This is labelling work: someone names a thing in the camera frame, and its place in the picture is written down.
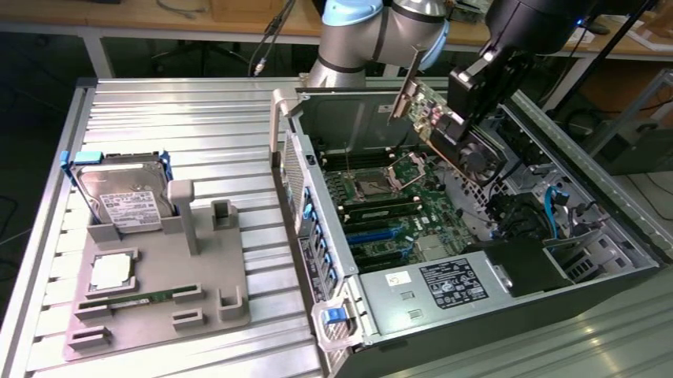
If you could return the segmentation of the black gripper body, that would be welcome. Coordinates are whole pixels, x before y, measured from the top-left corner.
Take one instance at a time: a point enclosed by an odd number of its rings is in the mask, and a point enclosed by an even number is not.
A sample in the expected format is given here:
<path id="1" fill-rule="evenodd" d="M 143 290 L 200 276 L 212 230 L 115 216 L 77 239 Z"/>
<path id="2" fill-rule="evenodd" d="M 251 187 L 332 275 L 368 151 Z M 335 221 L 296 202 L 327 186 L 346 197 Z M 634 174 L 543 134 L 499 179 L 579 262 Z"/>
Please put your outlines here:
<path id="1" fill-rule="evenodd" d="M 485 16 L 490 38 L 482 53 L 553 54 L 583 18 L 583 1 L 493 1 Z"/>

